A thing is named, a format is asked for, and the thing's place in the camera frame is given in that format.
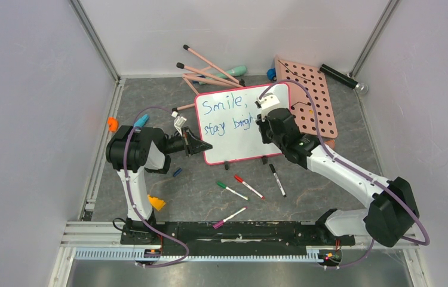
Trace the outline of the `blue marker cap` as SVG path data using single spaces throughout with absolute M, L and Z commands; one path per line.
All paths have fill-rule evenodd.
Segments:
M 178 168 L 174 173 L 173 177 L 177 177 L 182 172 L 182 168 Z

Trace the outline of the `pink framed whiteboard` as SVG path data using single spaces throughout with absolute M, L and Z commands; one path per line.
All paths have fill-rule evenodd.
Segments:
M 199 94 L 195 110 L 201 139 L 213 147 L 204 151 L 208 165 L 281 154 L 272 143 L 264 144 L 256 124 L 257 97 L 267 84 Z

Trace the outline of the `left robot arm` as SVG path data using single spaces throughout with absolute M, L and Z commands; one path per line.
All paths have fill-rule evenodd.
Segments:
M 188 127 L 170 136 L 160 128 L 121 126 L 109 141 L 105 156 L 119 175 L 127 200 L 122 234 L 130 238 L 136 236 L 143 243 L 154 242 L 158 227 L 145 174 L 166 174 L 171 154 L 183 151 L 191 156 L 212 148 L 212 144 L 200 139 Z

